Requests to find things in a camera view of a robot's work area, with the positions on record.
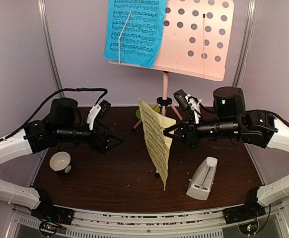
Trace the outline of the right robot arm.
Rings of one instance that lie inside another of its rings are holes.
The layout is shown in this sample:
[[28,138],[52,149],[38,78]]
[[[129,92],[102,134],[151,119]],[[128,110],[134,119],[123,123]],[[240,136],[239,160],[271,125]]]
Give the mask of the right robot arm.
[[200,140],[236,139],[261,148],[289,152],[289,123],[278,114],[267,110],[246,110],[241,88],[224,86],[213,91],[214,117],[203,117],[195,106],[202,104],[183,90],[174,93],[181,109],[191,109],[198,120],[181,121],[164,129],[163,134],[177,138],[191,148]]

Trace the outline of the blue sheet music paper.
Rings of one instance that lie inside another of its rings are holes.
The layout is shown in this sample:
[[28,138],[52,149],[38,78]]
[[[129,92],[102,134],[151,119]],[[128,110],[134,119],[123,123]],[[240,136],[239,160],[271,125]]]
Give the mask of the blue sheet music paper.
[[110,0],[104,58],[152,68],[162,43],[166,0]]

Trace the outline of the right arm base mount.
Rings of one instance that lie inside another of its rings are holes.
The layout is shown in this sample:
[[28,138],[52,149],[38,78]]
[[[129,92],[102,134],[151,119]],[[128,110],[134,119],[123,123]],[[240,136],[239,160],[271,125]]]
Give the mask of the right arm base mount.
[[255,235],[259,231],[258,218],[265,214],[265,208],[260,205],[240,205],[223,210],[226,224],[237,223],[239,231],[247,236]]

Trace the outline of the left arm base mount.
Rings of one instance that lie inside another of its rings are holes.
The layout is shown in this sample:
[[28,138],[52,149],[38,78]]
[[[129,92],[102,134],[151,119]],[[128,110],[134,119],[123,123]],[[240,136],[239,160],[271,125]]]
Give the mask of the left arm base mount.
[[64,225],[71,225],[74,217],[74,210],[53,206],[48,208],[29,209],[31,216],[40,221],[39,232],[44,237],[54,236],[57,232],[64,230]]

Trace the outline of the yellow paper sheet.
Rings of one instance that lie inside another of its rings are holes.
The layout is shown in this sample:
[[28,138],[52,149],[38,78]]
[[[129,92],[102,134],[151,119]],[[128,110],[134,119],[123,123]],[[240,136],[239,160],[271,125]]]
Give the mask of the yellow paper sheet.
[[172,138],[163,131],[176,124],[176,120],[154,111],[146,102],[138,99],[144,139],[149,156],[160,175],[163,189],[166,190],[168,178],[168,160]]

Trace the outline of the pink music stand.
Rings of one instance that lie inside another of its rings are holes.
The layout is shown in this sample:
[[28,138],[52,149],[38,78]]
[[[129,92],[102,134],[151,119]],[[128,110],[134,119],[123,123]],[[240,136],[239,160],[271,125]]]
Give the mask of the pink music stand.
[[167,0],[162,43],[152,68],[163,72],[162,107],[166,108],[170,73],[221,82],[234,16],[232,0]]

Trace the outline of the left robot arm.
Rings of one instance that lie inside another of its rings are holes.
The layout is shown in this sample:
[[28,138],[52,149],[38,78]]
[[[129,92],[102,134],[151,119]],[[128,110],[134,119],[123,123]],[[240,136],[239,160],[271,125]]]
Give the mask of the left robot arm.
[[[97,122],[104,117],[110,106],[106,100],[95,104],[90,109],[86,122],[83,122],[76,100],[54,99],[50,112],[44,119],[27,122],[15,135],[0,139],[0,165],[61,143],[71,143],[74,146],[87,144],[91,150],[100,154],[121,145],[121,138],[108,133]],[[0,201],[37,210],[46,220],[57,216],[57,209],[44,189],[23,187],[0,179]]]

